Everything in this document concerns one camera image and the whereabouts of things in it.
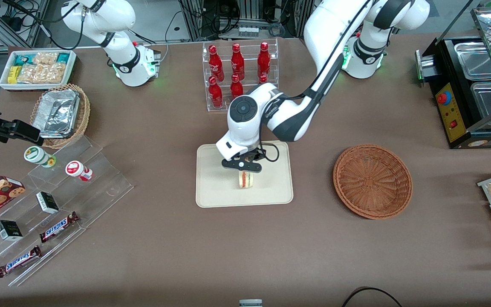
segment red cap bottle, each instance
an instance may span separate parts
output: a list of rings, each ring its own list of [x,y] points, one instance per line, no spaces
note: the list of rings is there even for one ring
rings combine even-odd
[[[266,82],[268,81],[268,79],[269,79],[269,78],[268,78],[268,77],[267,77],[265,74],[261,75],[261,76],[259,77],[259,84],[266,83]]]
[[[237,74],[240,80],[243,80],[246,77],[246,67],[239,43],[234,43],[232,45],[232,58],[230,59],[230,63],[232,64],[232,73]]]
[[[232,84],[230,85],[230,92],[232,93],[232,100],[236,97],[244,95],[244,88],[240,83],[240,78],[237,74],[232,75]]]
[[[225,79],[225,74],[222,72],[221,57],[217,54],[217,47],[210,45],[210,70],[212,75],[217,78],[217,81],[222,82]]]
[[[217,84],[217,80],[214,76],[210,76],[210,78],[208,78],[208,82],[210,83],[208,91],[210,92],[210,99],[212,101],[213,107],[216,109],[220,109],[222,107],[221,87]]]
[[[257,58],[257,76],[261,78],[263,74],[270,74],[269,44],[265,41],[261,43],[261,52]]]

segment clear acrylic rack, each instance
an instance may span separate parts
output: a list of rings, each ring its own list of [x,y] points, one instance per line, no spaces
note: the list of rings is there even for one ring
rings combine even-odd
[[[101,147],[86,136],[54,153],[57,164],[52,168],[35,167],[21,181],[26,192],[0,210],[0,220],[15,221],[23,238],[4,241],[0,237],[0,266],[6,265],[39,245],[43,256],[27,262],[0,278],[9,286],[19,286],[69,243],[86,231],[98,217],[126,195],[133,186],[101,153]],[[81,181],[66,175],[65,167],[78,160],[92,169],[93,178]],[[60,211],[48,214],[41,210],[35,195],[39,191],[52,194]],[[75,211],[80,220],[71,224],[46,243],[39,234]]]
[[[270,54],[270,73],[268,75],[269,83],[272,83],[276,87],[279,84],[279,49],[278,41],[276,39],[250,39],[243,41],[210,41],[203,43],[202,46],[202,67],[204,75],[204,87],[206,88],[206,104],[208,111],[227,111],[230,103],[232,102],[232,94],[230,93],[230,84],[232,76],[232,66],[230,59],[232,58],[232,43],[239,43],[240,50],[244,56],[245,64],[245,78],[242,80],[242,86],[244,93],[249,89],[259,84],[259,77],[257,76],[257,57],[261,49],[261,43],[266,41],[269,44]],[[211,76],[210,71],[210,53],[208,47],[215,45],[217,47],[217,53],[221,57],[222,71],[225,74],[225,79],[219,83],[222,90],[222,107],[213,107],[213,103],[210,99],[210,92],[208,88],[208,78]]]

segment woven basket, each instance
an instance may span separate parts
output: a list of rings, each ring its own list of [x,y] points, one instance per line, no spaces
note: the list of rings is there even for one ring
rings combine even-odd
[[[335,163],[333,183],[350,210],[374,220],[401,213],[413,194],[412,178],[403,161],[372,144],[346,149]]]
[[[43,142],[44,147],[60,149],[67,144],[76,142],[81,138],[81,136],[83,136],[84,131],[88,126],[88,117],[90,116],[90,101],[88,100],[88,97],[86,97],[86,94],[80,87],[73,84],[58,86],[53,89],[50,89],[49,91],[57,92],[57,91],[64,91],[64,90],[74,90],[81,95],[81,101],[79,102],[77,119],[75,121],[75,131],[73,132],[72,136],[66,139],[45,139],[45,142]],[[41,97],[37,99],[37,103],[35,104],[35,107],[33,107],[33,112],[29,117],[30,125],[33,124],[33,120],[35,119],[35,115],[37,114],[37,109],[39,108]]]

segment yellow control panel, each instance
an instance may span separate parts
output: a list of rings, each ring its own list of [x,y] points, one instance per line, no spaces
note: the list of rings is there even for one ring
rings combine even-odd
[[[467,130],[465,129],[465,124],[463,124],[462,115],[459,113],[458,104],[454,99],[454,92],[450,83],[435,95],[435,99],[441,112],[448,140],[454,142],[460,136],[463,136]]]

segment food display case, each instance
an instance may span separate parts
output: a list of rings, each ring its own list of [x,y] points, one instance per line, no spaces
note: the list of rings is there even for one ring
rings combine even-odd
[[[418,75],[437,101],[450,148],[491,148],[491,2],[463,1],[421,54]]]

